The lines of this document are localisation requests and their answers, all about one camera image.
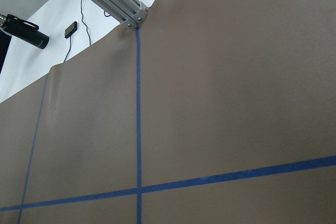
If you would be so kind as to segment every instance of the black bottle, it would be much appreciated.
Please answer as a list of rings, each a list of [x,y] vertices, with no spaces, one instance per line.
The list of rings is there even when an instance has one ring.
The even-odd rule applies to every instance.
[[[49,37],[38,31],[37,25],[11,14],[8,14],[7,17],[0,14],[0,27],[3,31],[41,49],[44,49],[49,42]]]

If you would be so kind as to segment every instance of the blue tape line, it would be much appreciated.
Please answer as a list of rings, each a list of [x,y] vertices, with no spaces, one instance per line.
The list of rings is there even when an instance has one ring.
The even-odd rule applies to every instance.
[[[29,163],[28,163],[27,174],[26,174],[26,181],[25,181],[25,186],[24,186],[24,189],[23,189],[23,195],[22,195],[22,199],[21,199],[20,213],[19,213],[19,217],[18,217],[18,220],[17,220],[17,224],[19,224],[20,221],[21,221],[22,206],[23,206],[23,204],[25,202],[25,198],[26,198],[26,191],[27,191],[27,185],[28,185],[28,180],[29,180],[30,167],[32,165],[32,160],[33,160],[33,153],[34,153],[35,142],[36,142],[36,138],[37,138],[38,127],[39,127],[39,124],[40,124],[41,111],[42,111],[42,106],[43,106],[44,95],[45,95],[45,92],[46,92],[47,80],[48,80],[48,74],[46,74],[46,77],[45,77],[45,80],[44,80],[42,98],[41,98],[40,108],[39,108],[38,116],[37,116],[37,122],[36,122],[36,127],[35,127],[35,133],[34,133],[34,139],[33,139],[32,149],[30,151]]]
[[[177,182],[153,185],[153,186],[145,186],[142,187],[142,193],[151,193],[154,191],[163,191],[163,190],[171,190],[182,187],[191,187],[191,186],[200,186],[207,185],[219,182],[226,182],[231,180],[239,180],[246,178],[254,178],[261,176],[269,176],[281,173],[289,173],[289,172],[298,172],[300,170],[308,170],[314,168],[321,168],[327,166],[336,165],[336,156],[318,158],[309,161],[302,161],[284,165],[275,165],[264,168],[252,169],[252,170],[244,170],[241,172],[220,174],[208,177],[201,178],[193,178],[187,179]]]
[[[141,224],[142,219],[142,195],[141,195],[141,187],[142,187],[142,165],[141,165],[141,41],[140,41],[140,32],[139,27],[135,28],[136,35],[136,43],[137,43],[137,53],[136,53],[136,75],[137,75],[137,85],[136,85],[136,107],[137,107],[137,117],[136,117],[136,139],[137,139],[137,224]]]
[[[281,173],[290,173],[290,172],[299,172],[301,170],[309,170],[309,169],[316,169],[316,168],[323,168],[329,166],[336,165],[336,156],[330,157],[323,157],[312,159],[308,161],[301,161],[283,165],[275,165],[251,170],[244,170],[241,172],[234,172],[234,173],[226,173],[226,174],[219,174],[214,176],[207,176],[201,178],[194,178],[194,179],[187,179],[177,182],[153,185],[153,186],[145,186],[140,188],[140,193],[152,193],[156,191],[163,191],[163,190],[171,190],[177,189],[182,187],[192,187],[192,186],[199,186],[199,185],[207,185],[213,183],[220,183],[232,180],[240,180],[240,179],[247,179],[247,178],[254,178],[254,177],[263,177]],[[60,205],[60,204],[67,204],[67,203],[74,203],[74,202],[81,202],[81,201],[88,201],[88,200],[97,200],[97,199],[105,199],[105,198],[113,198],[113,197],[122,197],[122,196],[129,196],[129,195],[138,195],[139,189],[132,188],[120,191],[111,191],[108,193],[101,193],[101,194],[92,194],[92,195],[85,195],[85,196],[78,196],[66,199],[56,199],[50,201],[43,201],[31,204],[25,204],[23,206],[11,206],[11,207],[3,207],[0,208],[0,212],[5,211],[13,211],[19,210],[20,208],[34,208],[34,207],[44,207],[44,206],[51,206],[51,205]]]

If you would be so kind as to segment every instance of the horizontal blue tape strip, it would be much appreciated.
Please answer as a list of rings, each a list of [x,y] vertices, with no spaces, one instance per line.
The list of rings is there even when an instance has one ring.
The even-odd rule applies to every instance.
[[[154,191],[171,190],[171,189],[177,189],[177,188],[182,188],[182,187],[200,186],[200,185],[206,185],[206,184],[226,182],[226,181],[231,181],[231,180],[239,180],[239,179],[281,174],[281,173],[297,172],[300,170],[321,168],[321,167],[327,167],[327,166],[333,166],[333,165],[336,165],[336,156],[318,158],[318,159],[313,159],[309,161],[302,161],[302,162],[296,162],[296,163],[290,163],[290,164],[284,164],[284,165],[275,165],[275,166],[269,166],[265,168],[258,168],[258,169],[252,169],[252,170],[244,170],[241,172],[226,173],[226,174],[201,177],[201,178],[193,178],[193,179],[187,179],[187,180],[170,182],[170,183],[153,185],[153,186],[145,186],[145,187],[142,187],[142,193],[151,193]]]
[[[226,181],[232,181],[232,180],[275,175],[275,174],[281,174],[281,173],[298,172],[301,170],[322,168],[322,167],[335,166],[335,165],[336,165],[336,156],[323,157],[323,158],[317,158],[317,159],[312,159],[308,161],[301,161],[301,162],[295,162],[295,163],[289,163],[289,164],[283,164],[283,165],[275,165],[275,166],[269,166],[269,167],[264,167],[264,168],[244,170],[241,172],[226,173],[226,174],[201,177],[201,178],[193,178],[193,179],[187,179],[187,180],[153,185],[153,186],[145,186],[140,189],[140,193],[142,194],[152,193],[155,191],[171,190],[171,189],[177,189],[177,188],[182,188],[182,187],[200,186],[200,185],[220,183],[220,182],[226,182]],[[56,199],[56,200],[50,200],[50,201],[25,204],[22,207],[23,208],[33,208],[33,207],[60,205],[60,204],[67,204],[67,203],[81,202],[81,201],[88,201],[88,200],[114,198],[114,197],[121,197],[121,196],[127,196],[127,195],[137,195],[138,193],[139,193],[139,190],[137,188],[132,188],[132,189],[126,189],[126,190],[120,190],[120,191],[111,191],[108,193],[92,194],[92,195],[78,196],[78,197],[72,197],[72,198],[66,198],[66,199]],[[20,210],[20,207],[21,206],[4,207],[4,208],[0,208],[0,212]]]

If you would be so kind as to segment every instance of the vertical blue tape strip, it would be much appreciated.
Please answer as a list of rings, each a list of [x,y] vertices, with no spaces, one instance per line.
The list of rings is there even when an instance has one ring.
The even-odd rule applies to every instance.
[[[136,107],[137,107],[137,117],[136,117],[136,139],[137,139],[137,224],[141,224],[142,219],[142,172],[141,172],[141,41],[139,27],[135,28],[136,43],[137,43],[137,53],[136,53],[136,75],[137,75],[137,85],[136,85]]]
[[[22,195],[20,212],[19,212],[19,217],[18,217],[18,220],[17,220],[17,224],[20,224],[20,222],[21,222],[22,209],[23,209],[23,205],[25,203],[27,185],[28,185],[28,180],[29,180],[29,173],[30,173],[30,167],[32,165],[32,159],[33,159],[33,154],[34,154],[35,142],[36,142],[36,138],[37,138],[38,127],[39,127],[39,124],[40,124],[40,118],[41,118],[41,111],[42,111],[42,106],[43,106],[43,100],[44,100],[44,95],[45,95],[45,92],[46,92],[47,80],[48,80],[48,74],[46,74],[46,77],[45,77],[45,80],[44,80],[42,98],[41,98],[40,108],[39,108],[38,116],[37,116],[37,122],[36,122],[36,127],[35,127],[35,133],[34,133],[34,139],[33,139],[32,149],[30,151],[29,163],[28,163],[27,174],[26,174],[26,181],[25,181],[25,186],[24,186],[24,189],[23,189],[23,195]]]

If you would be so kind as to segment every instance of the black adapter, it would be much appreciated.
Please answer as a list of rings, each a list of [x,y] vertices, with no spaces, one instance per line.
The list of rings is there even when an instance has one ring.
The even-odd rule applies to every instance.
[[[65,29],[64,37],[69,38],[74,32],[77,31],[77,22],[73,22],[67,29]]]

